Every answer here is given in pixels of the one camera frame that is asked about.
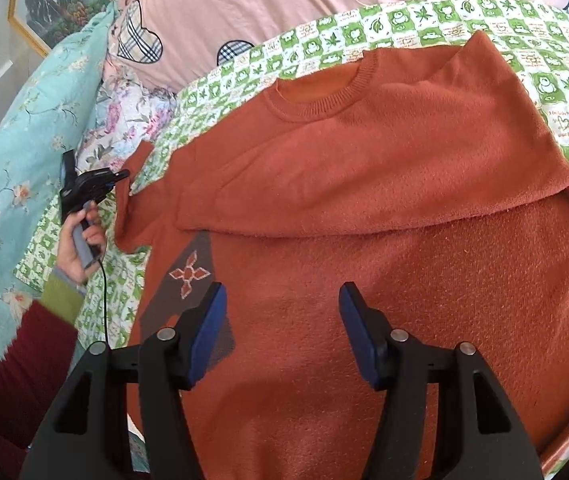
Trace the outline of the red sleeve left forearm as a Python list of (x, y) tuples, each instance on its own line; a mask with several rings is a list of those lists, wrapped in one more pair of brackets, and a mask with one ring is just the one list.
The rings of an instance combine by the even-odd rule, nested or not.
[(85, 294), (83, 285), (55, 268), (0, 359), (0, 479), (19, 477), (27, 448), (68, 374)]

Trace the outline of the person's left hand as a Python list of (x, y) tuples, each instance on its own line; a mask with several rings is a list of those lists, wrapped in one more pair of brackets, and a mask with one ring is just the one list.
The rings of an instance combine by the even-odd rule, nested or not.
[(87, 220), (89, 226), (83, 230), (83, 240), (91, 246), (97, 246), (100, 254), (106, 251), (106, 231), (102, 226), (99, 207), (96, 202), (86, 203), (83, 210), (69, 214), (62, 224), (59, 237), (57, 267), (71, 280), (78, 284), (86, 284), (91, 275), (98, 270), (98, 263), (85, 268), (76, 250), (73, 231), (83, 220)]

